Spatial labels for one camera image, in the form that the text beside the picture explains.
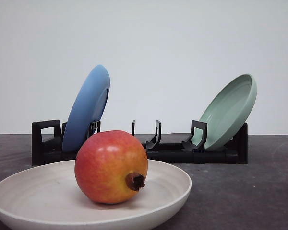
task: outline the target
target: black dish rack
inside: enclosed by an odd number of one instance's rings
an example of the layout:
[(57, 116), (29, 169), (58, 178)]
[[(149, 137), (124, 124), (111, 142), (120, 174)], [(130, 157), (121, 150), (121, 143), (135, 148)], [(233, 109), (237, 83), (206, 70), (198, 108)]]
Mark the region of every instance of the black dish rack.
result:
[[(92, 122), (84, 141), (97, 129), (100, 132), (101, 122)], [(41, 129), (54, 127), (54, 138), (42, 141)], [(32, 165), (42, 165), (52, 162), (73, 160), (78, 150), (73, 152), (62, 151), (62, 137), (66, 123), (62, 123), (62, 132), (59, 120), (32, 123)], [(202, 140), (198, 145), (192, 144), (195, 128), (202, 130)], [(142, 143), (146, 149), (148, 159), (167, 163), (248, 163), (248, 126), (244, 123), (235, 136), (224, 145), (222, 151), (206, 151), (204, 146), (207, 140), (207, 123), (191, 122), (191, 132), (186, 140), (179, 143), (161, 143), (162, 123), (156, 121), (154, 137)], [(132, 122), (132, 135), (134, 135), (135, 121)]]

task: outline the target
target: plate rim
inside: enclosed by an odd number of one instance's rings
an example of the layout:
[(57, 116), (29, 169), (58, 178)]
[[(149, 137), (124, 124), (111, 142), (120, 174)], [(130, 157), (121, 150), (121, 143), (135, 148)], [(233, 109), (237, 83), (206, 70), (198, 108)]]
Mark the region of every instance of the plate rim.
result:
[[(0, 184), (3, 183), (5, 180), (7, 180), (9, 178), (11, 178), (11, 177), (13, 177), (15, 175), (24, 173), (26, 171), (33, 170), (33, 169), (38, 168), (38, 167), (41, 167), (41, 168), (42, 167), (46, 167), (46, 166), (49, 166), (49, 165), (52, 165), (52, 164), (60, 164), (62, 162), (67, 162), (67, 161), (60, 161), (60, 162), (55, 162), (55, 163), (50, 163), (50, 164), (44, 164), (44, 165), (40, 165), (40, 166), (37, 166), (37, 167), (33, 167), (33, 168), (30, 168), (30, 169), (26, 169), (26, 170), (17, 172), (17, 173), (15, 173), (13, 175), (8, 176), (7, 178), (3, 179), (2, 181), (0, 181)], [(192, 180), (191, 180), (190, 176), (184, 170), (182, 170), (181, 168), (179, 168), (179, 167), (177, 167), (176, 165), (173, 165), (173, 164), (165, 163), (165, 162), (162, 162), (162, 161), (155, 161), (155, 162), (158, 162), (158, 163), (161, 163), (161, 164), (165, 164), (165, 165), (170, 165), (170, 166), (182, 171), (183, 174), (185, 174), (187, 176), (188, 180), (189, 180), (189, 186), (188, 186), (188, 189), (182, 195), (180, 195), (178, 198), (176, 198), (174, 201), (169, 202), (168, 204), (165, 204), (165, 205), (163, 205), (161, 207), (158, 207), (158, 208), (155, 208), (153, 210), (144, 212), (142, 214), (136, 214), (136, 215), (129, 216), (129, 217), (114, 218), (114, 219), (111, 219), (111, 220), (102, 220), (102, 221), (54, 222), (54, 221), (35, 220), (35, 219), (31, 219), (31, 218), (21, 217), (21, 216), (18, 216), (18, 215), (15, 215), (15, 214), (12, 214), (12, 213), (6, 211), (6, 210), (2, 209), (1, 207), (0, 207), (0, 213), (4, 214), (4, 215), (6, 215), (6, 216), (8, 216), (10, 218), (18, 219), (18, 220), (21, 220), (21, 221), (33, 222), (33, 223), (44, 224), (44, 225), (69, 225), (69, 226), (105, 224), (105, 223), (124, 221), (124, 220), (128, 220), (128, 219), (134, 219), (134, 218), (137, 218), (137, 217), (150, 215), (152, 213), (158, 212), (158, 211), (160, 211), (162, 209), (170, 207), (171, 205), (179, 202), (185, 196), (188, 195), (188, 193), (191, 191), (191, 187), (192, 187)]]

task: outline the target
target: plate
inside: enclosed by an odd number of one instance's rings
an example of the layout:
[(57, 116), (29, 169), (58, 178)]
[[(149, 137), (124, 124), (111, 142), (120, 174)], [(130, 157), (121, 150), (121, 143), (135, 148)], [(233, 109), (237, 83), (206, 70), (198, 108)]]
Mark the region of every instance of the plate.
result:
[[(207, 123), (207, 151), (223, 150), (224, 145), (239, 131), (255, 104), (255, 79), (244, 74), (231, 81), (209, 104), (200, 121)], [(197, 145), (202, 131), (196, 129), (192, 143)]]
[(148, 160), (145, 187), (132, 199), (89, 200), (74, 176), (74, 160), (38, 166), (0, 182), (0, 220), (13, 230), (148, 230), (186, 202), (191, 179), (182, 169)]
[(73, 103), (63, 137), (64, 152), (76, 151), (83, 145), (90, 123), (101, 119), (109, 89), (109, 73), (102, 65), (96, 66), (85, 79)]

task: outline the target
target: white bowl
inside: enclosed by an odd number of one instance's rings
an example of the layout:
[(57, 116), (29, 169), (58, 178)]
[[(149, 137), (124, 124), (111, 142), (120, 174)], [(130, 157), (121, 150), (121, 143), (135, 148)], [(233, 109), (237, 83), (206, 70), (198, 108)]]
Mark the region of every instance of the white bowl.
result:
[(90, 201), (74, 177), (74, 160), (38, 166), (0, 182), (0, 220), (13, 230), (148, 230), (186, 202), (191, 179), (182, 169), (148, 160), (144, 189), (116, 205)]

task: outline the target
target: table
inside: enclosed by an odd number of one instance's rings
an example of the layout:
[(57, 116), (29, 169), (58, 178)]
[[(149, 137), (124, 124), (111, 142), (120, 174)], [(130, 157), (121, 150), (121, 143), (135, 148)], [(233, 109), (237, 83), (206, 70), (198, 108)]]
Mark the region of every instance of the table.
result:
[[(249, 135), (248, 146), (245, 165), (175, 164), (190, 175), (192, 190), (154, 230), (288, 230), (288, 135)], [(31, 167), (31, 135), (0, 134), (0, 181)]]

